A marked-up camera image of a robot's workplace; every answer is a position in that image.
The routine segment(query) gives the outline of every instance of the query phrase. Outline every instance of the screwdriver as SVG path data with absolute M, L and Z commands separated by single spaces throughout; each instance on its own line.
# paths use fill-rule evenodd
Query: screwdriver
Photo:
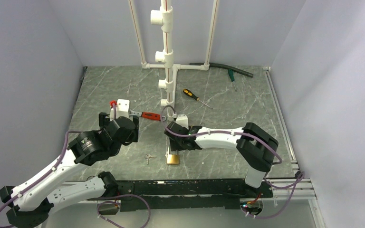
M 184 92 L 185 95 L 189 96 L 190 98 L 196 100 L 196 101 L 199 101 L 201 102 L 202 104 L 208 106 L 209 108 L 213 109 L 212 107 L 210 107 L 209 105 L 205 104 L 203 101 L 200 101 L 199 100 L 199 97 L 195 96 L 189 89 L 183 89 L 182 90 Z
M 236 83 L 234 82 L 233 71 L 231 69 L 228 69 L 227 73 L 229 74 L 230 80 L 233 83 L 234 90 L 236 90 L 236 92 L 237 92 Z

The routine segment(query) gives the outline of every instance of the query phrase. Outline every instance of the vertical pvc pipe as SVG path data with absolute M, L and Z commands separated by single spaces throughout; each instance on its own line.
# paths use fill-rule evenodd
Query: vertical pvc pipe
M 161 2 L 162 2 L 161 7 L 164 11 L 171 10 L 171 0 L 162 0 Z M 171 51 L 172 51 L 171 32 L 166 33 L 166 32 L 163 31 L 163 46 L 164 46 L 164 50 L 167 54 L 171 53 Z M 167 82 L 172 82 L 173 81 L 173 69 L 172 68 L 165 68 L 165 74 L 166 74 L 166 81 Z M 172 106 L 174 106 L 173 105 L 174 104 L 173 92 L 171 92 L 171 93 L 167 92 L 167 102 L 172 104 Z M 170 109 L 168 109 L 167 114 L 168 114 L 168 116 L 173 115 L 173 113 Z
M 146 64 L 147 62 L 146 62 L 145 55 L 144 55 L 144 46 L 142 44 L 141 30 L 139 29 L 138 17 L 137 17 L 136 9 L 135 9 L 135 0 L 129 0 L 129 9 L 130 9 L 131 15 L 132 15 L 132 22 L 134 23 L 136 39 L 138 40 L 141 64 L 143 65 L 143 64 Z
M 204 63 L 205 66 L 209 66 L 209 62 L 210 62 L 210 58 L 211 58 L 213 37 L 214 37 L 215 26 L 216 26 L 216 18 L 218 15 L 218 8 L 219 8 L 219 0 L 213 0 L 211 27 L 209 29 L 208 49 L 206 51 L 206 57 L 205 57 L 205 63 Z

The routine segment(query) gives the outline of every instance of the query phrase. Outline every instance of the green screwdriver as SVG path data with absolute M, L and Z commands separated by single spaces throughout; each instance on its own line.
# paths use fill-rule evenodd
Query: green screwdriver
M 233 71 L 231 69 L 228 69 L 227 73 L 229 74 L 230 80 L 233 83 L 234 90 L 236 90 L 236 92 L 237 92 L 236 83 L 234 82 Z

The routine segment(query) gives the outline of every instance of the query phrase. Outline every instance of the screwdriver shaft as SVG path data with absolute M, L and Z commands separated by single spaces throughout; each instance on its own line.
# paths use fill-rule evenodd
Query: screwdriver shaft
M 205 102 L 203 102 L 203 101 L 201 101 L 201 100 L 198 100 L 198 101 L 200 101 L 202 104 L 204 104 L 204 105 L 208 106 L 209 108 L 213 109 L 212 107 L 210 107 L 209 105 L 207 105 Z
M 233 86 L 234 86 L 234 90 L 236 90 L 236 92 L 237 92 L 236 83 L 234 81 L 232 83 L 233 83 Z

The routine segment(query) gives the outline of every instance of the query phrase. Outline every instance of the red clip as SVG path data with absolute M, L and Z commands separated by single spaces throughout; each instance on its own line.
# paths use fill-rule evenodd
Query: red clip
M 112 100 L 112 101 L 110 101 L 110 106 L 111 106 L 111 107 L 113 107 L 113 104 L 114 104 L 114 106 L 116 106 L 116 105 L 117 105 L 117 101 L 116 101 L 116 100 Z

